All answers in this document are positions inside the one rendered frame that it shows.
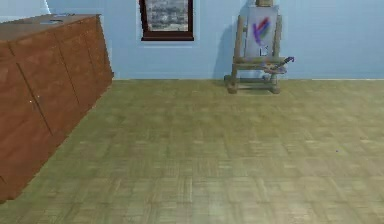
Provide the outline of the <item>wooden painting easel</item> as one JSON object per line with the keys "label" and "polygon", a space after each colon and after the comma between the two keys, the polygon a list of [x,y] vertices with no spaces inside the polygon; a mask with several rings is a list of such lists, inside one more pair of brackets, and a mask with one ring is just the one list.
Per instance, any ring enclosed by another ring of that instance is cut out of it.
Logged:
{"label": "wooden painting easel", "polygon": [[[274,4],[274,0],[254,0],[253,4],[250,6],[257,7],[272,7],[278,6]],[[278,75],[279,74],[269,74],[263,71],[265,64],[276,64],[283,61],[283,58],[280,56],[280,42],[282,34],[282,16],[278,11],[276,31],[274,36],[274,45],[273,45],[273,55],[260,56],[255,58],[246,58],[245,57],[245,42],[247,34],[247,17],[242,15],[238,16],[237,27],[236,27],[236,38],[234,45],[234,53],[232,59],[232,70],[229,75],[224,77],[226,82],[226,87],[229,93],[236,94],[240,89],[239,84],[241,82],[245,83],[263,83],[262,89],[269,90],[273,94],[280,93],[280,87],[278,84]],[[240,78],[238,76],[239,70],[257,70],[263,71],[265,76],[262,78]]]}

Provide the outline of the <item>paint palette with brush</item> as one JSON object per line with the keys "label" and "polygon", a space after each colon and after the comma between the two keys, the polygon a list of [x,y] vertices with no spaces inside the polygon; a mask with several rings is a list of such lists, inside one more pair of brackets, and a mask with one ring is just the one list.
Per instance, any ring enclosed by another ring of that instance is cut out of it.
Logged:
{"label": "paint palette with brush", "polygon": [[276,64],[265,64],[263,71],[269,74],[285,74],[286,68],[285,65],[294,62],[295,58],[293,56],[286,57],[283,61]]}

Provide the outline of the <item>grey canvas with colour strokes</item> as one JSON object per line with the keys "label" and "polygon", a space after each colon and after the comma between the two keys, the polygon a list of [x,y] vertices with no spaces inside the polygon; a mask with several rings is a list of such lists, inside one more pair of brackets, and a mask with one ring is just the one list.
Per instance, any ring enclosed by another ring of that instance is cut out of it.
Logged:
{"label": "grey canvas with colour strokes", "polygon": [[273,55],[278,11],[278,6],[249,7],[245,42],[246,58]]}

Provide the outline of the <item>brown wooden sideboard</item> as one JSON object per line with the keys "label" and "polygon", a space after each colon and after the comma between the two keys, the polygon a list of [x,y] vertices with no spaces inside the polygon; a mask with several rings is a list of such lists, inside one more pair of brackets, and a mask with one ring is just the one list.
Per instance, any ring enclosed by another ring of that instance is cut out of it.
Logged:
{"label": "brown wooden sideboard", "polygon": [[0,203],[21,194],[113,77],[98,14],[0,23]]}

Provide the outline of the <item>dark framed wall picture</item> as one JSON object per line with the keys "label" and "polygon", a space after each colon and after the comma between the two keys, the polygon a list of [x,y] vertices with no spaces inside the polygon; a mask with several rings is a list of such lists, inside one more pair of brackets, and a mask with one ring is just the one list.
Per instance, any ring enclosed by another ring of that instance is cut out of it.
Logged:
{"label": "dark framed wall picture", "polygon": [[142,41],[193,41],[193,0],[138,0]]}

